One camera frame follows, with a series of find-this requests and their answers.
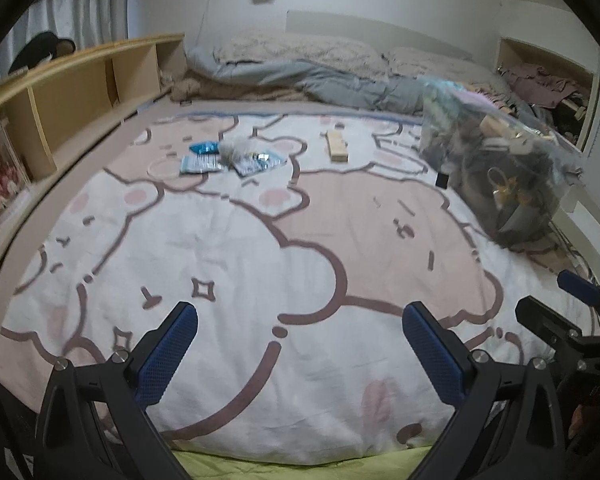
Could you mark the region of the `blue white wipes pack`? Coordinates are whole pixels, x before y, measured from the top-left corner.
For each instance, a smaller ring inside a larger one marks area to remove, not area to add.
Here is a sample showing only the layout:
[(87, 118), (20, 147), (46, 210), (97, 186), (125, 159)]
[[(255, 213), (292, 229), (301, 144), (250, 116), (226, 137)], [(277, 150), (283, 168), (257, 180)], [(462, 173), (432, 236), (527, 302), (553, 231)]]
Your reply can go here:
[(181, 160), (180, 174), (214, 174), (222, 172), (224, 166), (220, 156), (211, 155), (186, 155)]

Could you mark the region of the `wooden block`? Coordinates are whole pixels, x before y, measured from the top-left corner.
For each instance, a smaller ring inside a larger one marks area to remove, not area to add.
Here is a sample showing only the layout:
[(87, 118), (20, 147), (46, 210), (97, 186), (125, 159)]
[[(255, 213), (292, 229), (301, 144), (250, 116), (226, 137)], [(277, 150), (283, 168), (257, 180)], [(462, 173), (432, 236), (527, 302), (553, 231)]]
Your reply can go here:
[(349, 161), (348, 144), (339, 130), (328, 130), (323, 133), (326, 140), (329, 159), (335, 164), (346, 164)]

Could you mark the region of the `blue snack packet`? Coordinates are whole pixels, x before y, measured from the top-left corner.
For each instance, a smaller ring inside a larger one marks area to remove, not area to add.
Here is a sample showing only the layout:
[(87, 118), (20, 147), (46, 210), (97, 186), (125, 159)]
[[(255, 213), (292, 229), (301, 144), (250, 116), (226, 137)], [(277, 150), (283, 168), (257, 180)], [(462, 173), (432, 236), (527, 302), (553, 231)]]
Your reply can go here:
[(189, 151), (196, 155), (217, 155), (219, 154), (219, 143), (214, 141), (202, 141), (189, 145)]

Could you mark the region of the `blue white pouch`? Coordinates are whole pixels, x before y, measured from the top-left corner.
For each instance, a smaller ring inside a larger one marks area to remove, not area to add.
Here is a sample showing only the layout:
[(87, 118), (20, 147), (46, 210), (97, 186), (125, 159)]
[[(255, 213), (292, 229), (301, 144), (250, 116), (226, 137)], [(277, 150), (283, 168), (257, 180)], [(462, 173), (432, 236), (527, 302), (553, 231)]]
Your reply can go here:
[(271, 151), (249, 153), (238, 157), (233, 167), (241, 178), (251, 177), (286, 164), (286, 158)]

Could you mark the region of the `clear plastic bag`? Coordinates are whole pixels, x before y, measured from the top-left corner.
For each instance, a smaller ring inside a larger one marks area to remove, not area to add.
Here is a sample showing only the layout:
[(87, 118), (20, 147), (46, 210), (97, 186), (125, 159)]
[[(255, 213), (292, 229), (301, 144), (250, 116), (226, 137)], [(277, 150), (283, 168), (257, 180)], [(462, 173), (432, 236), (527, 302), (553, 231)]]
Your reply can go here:
[(230, 166), (257, 154), (257, 144), (253, 138), (224, 138), (218, 143), (218, 151), (221, 162)]

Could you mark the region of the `clear plastic clutter bin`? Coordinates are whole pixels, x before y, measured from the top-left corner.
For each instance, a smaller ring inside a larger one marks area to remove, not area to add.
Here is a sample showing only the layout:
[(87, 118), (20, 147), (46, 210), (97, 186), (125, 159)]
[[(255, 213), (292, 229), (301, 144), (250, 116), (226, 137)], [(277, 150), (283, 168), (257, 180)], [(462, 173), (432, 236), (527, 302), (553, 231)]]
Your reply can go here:
[(446, 177), (495, 243), (539, 238), (562, 198), (581, 183), (580, 152), (552, 129), (526, 124), (461, 84), (419, 80), (422, 158)]

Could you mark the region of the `white closet shelf unit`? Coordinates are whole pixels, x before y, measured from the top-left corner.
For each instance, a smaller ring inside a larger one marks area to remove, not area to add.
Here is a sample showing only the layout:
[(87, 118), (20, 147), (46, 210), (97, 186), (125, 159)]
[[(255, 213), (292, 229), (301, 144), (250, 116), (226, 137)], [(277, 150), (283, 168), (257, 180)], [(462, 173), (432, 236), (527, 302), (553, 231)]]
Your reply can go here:
[(513, 38), (498, 43), (498, 73), (545, 125), (583, 151), (600, 96), (600, 58), (594, 68)]

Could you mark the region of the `pile of pink clothes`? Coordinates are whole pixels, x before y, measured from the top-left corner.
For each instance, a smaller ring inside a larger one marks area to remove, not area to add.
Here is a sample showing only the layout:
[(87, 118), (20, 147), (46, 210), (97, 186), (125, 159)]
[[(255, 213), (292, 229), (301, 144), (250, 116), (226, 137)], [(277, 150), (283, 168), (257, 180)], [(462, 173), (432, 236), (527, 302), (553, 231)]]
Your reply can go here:
[(563, 100), (571, 99), (574, 94), (588, 103), (591, 94), (590, 90), (572, 78), (556, 76), (538, 64), (521, 63), (502, 68), (501, 75), (524, 102), (550, 110)]

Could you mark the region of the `cartoon bear blanket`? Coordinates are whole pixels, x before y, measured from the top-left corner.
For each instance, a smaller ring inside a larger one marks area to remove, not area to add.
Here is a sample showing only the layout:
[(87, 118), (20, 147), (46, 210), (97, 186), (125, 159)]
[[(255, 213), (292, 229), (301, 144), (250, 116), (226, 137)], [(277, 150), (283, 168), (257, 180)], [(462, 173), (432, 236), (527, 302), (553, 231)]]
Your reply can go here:
[[(329, 159), (339, 130), (349, 161)], [(495, 244), (419, 158), (419, 126), (329, 115), (159, 120), (84, 185), (38, 246), (0, 329), (0, 383), (38, 410), (53, 362), (102, 362), (181, 301), (197, 336), (149, 414), (183, 450), (316, 465), (437, 439), (451, 416), (403, 337), (422, 302), (469, 348), (550, 348), (516, 321), (535, 296), (584, 330), (546, 238)], [(180, 174), (189, 145), (253, 138), (286, 164)]]

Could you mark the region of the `grey duvet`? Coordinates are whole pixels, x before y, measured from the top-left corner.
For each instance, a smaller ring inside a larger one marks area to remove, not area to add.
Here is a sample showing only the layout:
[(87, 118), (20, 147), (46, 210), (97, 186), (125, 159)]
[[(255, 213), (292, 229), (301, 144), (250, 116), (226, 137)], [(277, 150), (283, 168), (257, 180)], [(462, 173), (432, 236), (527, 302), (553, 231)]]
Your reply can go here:
[(373, 112), (415, 116), (424, 109), (424, 84), (414, 78), (373, 80), (306, 61), (221, 63), (205, 48), (189, 50), (186, 61), (196, 75), (233, 89), (294, 90), (325, 104)]

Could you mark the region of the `beige quilted pillow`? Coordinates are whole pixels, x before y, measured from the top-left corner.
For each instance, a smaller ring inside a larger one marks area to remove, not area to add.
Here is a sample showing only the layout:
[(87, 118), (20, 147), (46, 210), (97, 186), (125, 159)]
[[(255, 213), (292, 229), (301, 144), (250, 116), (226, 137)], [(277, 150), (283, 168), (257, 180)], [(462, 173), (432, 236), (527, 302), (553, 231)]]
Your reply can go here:
[(434, 77), (469, 84), (492, 96), (509, 98), (508, 84), (498, 74), (471, 61), (408, 47), (396, 47), (384, 54), (391, 73), (404, 77)]
[(373, 81), (387, 82), (388, 63), (362, 41), (250, 29), (218, 47), (214, 55), (222, 63), (308, 62)]

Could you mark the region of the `beige fleece blanket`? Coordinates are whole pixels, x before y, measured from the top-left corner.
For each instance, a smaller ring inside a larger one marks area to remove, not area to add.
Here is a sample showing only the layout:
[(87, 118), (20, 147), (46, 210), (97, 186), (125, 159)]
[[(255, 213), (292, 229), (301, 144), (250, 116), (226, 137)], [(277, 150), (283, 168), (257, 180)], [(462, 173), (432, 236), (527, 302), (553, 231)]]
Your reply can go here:
[(248, 101), (248, 102), (315, 102), (312, 96), (286, 87), (258, 87), (250, 84), (223, 84), (192, 70), (188, 70), (182, 78), (171, 86), (172, 102), (188, 101)]

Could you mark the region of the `black hat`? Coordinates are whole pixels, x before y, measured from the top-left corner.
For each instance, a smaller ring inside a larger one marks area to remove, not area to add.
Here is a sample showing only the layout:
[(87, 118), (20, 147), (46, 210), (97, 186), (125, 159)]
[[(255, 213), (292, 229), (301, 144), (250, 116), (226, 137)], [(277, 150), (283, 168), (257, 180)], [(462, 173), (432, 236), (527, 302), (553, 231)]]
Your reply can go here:
[(44, 60), (62, 58), (76, 52), (76, 43), (70, 38), (60, 38), (53, 32), (40, 32), (18, 52), (9, 66), (9, 74), (27, 68), (32, 70)]

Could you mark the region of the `grey curtain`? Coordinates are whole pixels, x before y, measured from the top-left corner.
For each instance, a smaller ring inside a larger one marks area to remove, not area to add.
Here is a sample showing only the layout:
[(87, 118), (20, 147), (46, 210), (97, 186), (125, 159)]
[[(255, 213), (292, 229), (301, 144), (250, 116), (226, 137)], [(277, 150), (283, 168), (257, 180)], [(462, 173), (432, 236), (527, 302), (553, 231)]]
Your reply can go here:
[(36, 0), (0, 43), (0, 81), (37, 34), (53, 32), (78, 50), (129, 38), (129, 0)]

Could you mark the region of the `beige quilted left pillow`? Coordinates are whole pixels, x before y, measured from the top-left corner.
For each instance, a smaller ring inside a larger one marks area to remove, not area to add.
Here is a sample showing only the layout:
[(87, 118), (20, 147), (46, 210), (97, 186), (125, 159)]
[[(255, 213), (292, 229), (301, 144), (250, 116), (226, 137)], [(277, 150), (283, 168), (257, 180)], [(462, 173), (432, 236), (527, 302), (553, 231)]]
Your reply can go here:
[(214, 55), (222, 63), (308, 62), (373, 81), (387, 82), (388, 63), (362, 41), (250, 29), (218, 47)]

